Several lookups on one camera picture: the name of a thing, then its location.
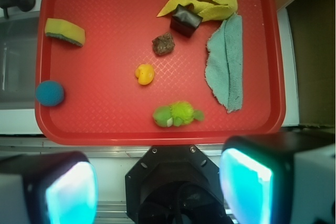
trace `teal light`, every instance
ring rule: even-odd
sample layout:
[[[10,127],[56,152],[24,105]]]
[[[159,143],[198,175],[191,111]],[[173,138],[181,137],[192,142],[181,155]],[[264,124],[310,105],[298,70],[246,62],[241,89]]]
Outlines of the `teal light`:
[[[226,149],[220,158],[220,184],[238,222],[269,224],[272,170],[235,148]]]
[[[79,162],[46,190],[51,224],[92,224],[96,216],[98,190],[94,167]]]

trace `yellow sponge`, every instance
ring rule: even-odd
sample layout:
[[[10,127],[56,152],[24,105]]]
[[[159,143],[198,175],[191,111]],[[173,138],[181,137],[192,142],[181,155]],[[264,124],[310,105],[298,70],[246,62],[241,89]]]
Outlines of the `yellow sponge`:
[[[79,47],[85,43],[85,30],[64,19],[48,18],[44,32],[48,37],[66,40]]]

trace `red tray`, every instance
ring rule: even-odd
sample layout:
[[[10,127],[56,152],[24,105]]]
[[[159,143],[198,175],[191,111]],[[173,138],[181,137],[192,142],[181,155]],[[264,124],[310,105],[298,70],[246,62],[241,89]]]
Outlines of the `red tray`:
[[[244,101],[228,114],[205,81],[206,42],[220,22],[202,23],[191,38],[156,18],[167,0],[42,0],[36,85],[55,80],[65,89],[56,107],[35,103],[42,132],[65,145],[175,145],[223,143],[229,136],[279,130],[285,92],[274,0],[238,0],[243,17]],[[86,31],[82,48],[44,35],[46,19],[62,18]],[[157,57],[152,39],[173,34],[174,51]],[[140,86],[139,64],[155,78]],[[160,128],[152,119],[162,105],[185,100],[205,121]]]

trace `black eraser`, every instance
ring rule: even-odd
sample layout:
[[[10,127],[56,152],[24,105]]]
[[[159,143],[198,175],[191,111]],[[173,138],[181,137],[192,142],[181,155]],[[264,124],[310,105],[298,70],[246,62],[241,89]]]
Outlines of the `black eraser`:
[[[190,37],[198,29],[203,18],[178,4],[170,22],[170,27],[184,36]]]

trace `green plush toy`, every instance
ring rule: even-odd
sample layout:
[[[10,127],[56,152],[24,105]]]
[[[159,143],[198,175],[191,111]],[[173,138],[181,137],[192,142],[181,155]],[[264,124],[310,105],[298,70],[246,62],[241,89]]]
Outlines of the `green plush toy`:
[[[175,102],[168,106],[161,106],[153,113],[155,123],[160,127],[181,126],[190,124],[194,119],[204,120],[200,110],[194,110],[188,102]]]

